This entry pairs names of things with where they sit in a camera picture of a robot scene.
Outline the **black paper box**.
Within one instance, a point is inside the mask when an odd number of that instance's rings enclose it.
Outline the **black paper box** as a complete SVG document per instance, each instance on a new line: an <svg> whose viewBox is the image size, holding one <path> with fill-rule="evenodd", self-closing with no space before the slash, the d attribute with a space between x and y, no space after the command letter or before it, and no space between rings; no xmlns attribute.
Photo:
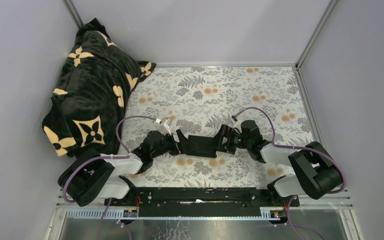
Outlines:
<svg viewBox="0 0 384 240"><path fill-rule="evenodd" d="M189 135L186 137L180 129L176 130L180 154L194 157L213 158L217 152L228 152L231 132L227 126L221 127L214 137Z"/></svg>

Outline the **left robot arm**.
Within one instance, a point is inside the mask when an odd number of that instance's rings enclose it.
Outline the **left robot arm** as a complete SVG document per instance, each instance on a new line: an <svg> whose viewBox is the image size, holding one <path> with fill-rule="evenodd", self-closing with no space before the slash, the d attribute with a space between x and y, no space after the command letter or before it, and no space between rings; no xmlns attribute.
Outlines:
<svg viewBox="0 0 384 240"><path fill-rule="evenodd" d="M126 155L86 150L60 175L57 183L67 203L84 207L96 198L112 198L128 206L134 202L135 192L132 184L122 176L146 172L156 157L181 153L180 144L173 134L150 131L139 147Z"/></svg>

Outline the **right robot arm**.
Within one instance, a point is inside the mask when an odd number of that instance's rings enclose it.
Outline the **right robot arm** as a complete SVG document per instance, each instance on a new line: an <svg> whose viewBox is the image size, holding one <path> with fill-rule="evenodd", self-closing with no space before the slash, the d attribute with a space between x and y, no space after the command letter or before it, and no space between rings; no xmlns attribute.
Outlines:
<svg viewBox="0 0 384 240"><path fill-rule="evenodd" d="M293 169L293 175L281 176L267 185L266 198L273 206L294 195L318 200L344 183L340 170L319 142L305 146L278 145L263 139L253 120L238 121L233 127L222 125L215 142L220 152L235 154L237 149L243 149L256 162Z"/></svg>

